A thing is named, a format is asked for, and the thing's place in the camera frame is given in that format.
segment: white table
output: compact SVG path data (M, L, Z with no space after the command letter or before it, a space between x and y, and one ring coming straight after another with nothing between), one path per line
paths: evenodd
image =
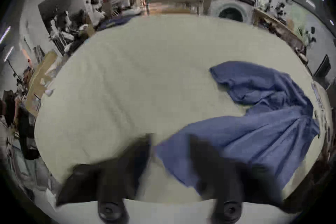
M44 162L62 182L73 165L110 158L146 132L156 134L157 144L188 123L243 115L245 110L218 89L208 71L228 60L289 73L320 114L311 76L276 36L213 17L133 18L91 37L59 72L53 95L43 96L35 139ZM327 121L331 125L331 116ZM283 189L284 197L313 166L324 134L321 130L321 137L313 139L302 165ZM142 186L142 201L200 199L193 188L180 184L153 159Z

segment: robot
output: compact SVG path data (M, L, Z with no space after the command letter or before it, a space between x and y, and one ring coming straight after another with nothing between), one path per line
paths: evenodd
M282 16L286 15L286 12L284 12L284 7L285 4L283 2L278 3L278 5L275 7L275 11L276 11L276 18L283 23L284 25L286 25L286 21L282 18Z

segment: desk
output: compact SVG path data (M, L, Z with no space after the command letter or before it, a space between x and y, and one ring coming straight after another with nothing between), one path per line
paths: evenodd
M275 17L267 14L266 12L254 8L253 9L253 25L258 26L259 20L264 19L267 23L272 23L276 31L281 34L281 39L284 40L292 49L298 48L299 51L303 54L305 51L305 45L302 40L296 36L296 34L289 29L286 25L280 22Z

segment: round object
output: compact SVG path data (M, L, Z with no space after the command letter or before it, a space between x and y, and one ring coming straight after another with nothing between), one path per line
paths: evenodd
M243 22L243 16L241 12L235 8L226 8L222 10L221 13L219 14L219 17L223 19L230 19Z

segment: ceiling light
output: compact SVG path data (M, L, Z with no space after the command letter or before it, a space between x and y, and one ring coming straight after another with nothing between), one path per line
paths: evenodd
M312 1L310 1L310 0L306 0L306 2L307 2L308 4L310 4L313 8L315 8L315 4L314 4Z
M8 51L8 53L6 54L6 57L5 57L5 59L3 60L4 62L7 61L7 59L8 59L8 57L9 57L10 53L11 53L12 50L13 50L13 48L14 48L14 46L12 46L12 47L10 48L10 50Z
M8 32L9 32L10 29L11 29L10 26L6 29L5 33L2 35L2 37L0 39L0 44L2 43L3 39L6 37L6 35L8 34Z

